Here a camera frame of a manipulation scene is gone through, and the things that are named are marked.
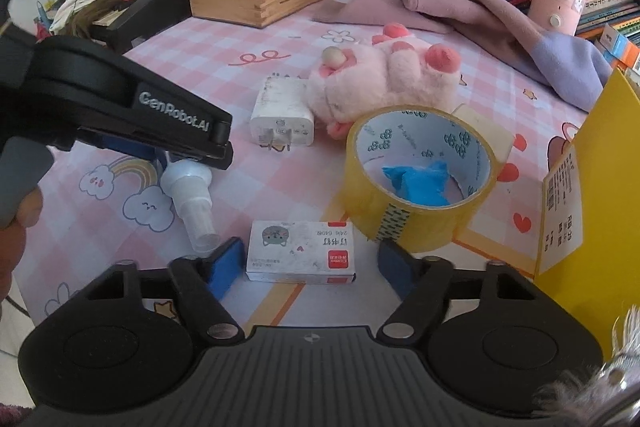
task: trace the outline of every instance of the hanging toy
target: hanging toy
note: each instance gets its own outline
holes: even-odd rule
[[[626,314],[622,346],[613,326],[613,358],[586,383],[568,376],[551,386],[554,412],[578,420],[580,427],[622,427],[640,419],[640,309]]]

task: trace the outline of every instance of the cloud print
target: cloud print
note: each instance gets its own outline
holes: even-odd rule
[[[113,192],[113,172],[107,165],[100,165],[80,180],[80,190],[97,200],[105,200]]]
[[[127,219],[143,227],[149,227],[154,232],[164,232],[175,219],[171,204],[171,198],[164,194],[160,187],[153,185],[145,188],[140,194],[127,198],[122,213]]]

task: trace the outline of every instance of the white bottle cap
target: white bottle cap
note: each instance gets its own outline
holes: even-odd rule
[[[210,252],[220,244],[211,215],[210,182],[210,169],[192,160],[169,164],[160,180],[162,190],[174,200],[197,253]]]

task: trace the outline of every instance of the packing tape roll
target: packing tape roll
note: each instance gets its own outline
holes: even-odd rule
[[[421,206],[395,195],[382,168],[447,163],[460,190],[448,206]],[[494,187],[501,165],[487,141],[459,118],[403,105],[358,120],[349,133],[344,206],[368,239],[390,238],[411,253],[448,245]]]

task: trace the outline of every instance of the finger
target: finger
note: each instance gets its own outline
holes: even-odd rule
[[[40,219],[40,213],[42,211],[42,192],[39,187],[34,188],[27,196],[22,200],[18,207],[18,212],[15,214],[15,219],[25,229],[35,225]]]
[[[26,230],[14,221],[4,230],[0,230],[0,300],[4,299],[11,288],[11,272],[14,270],[26,243]]]

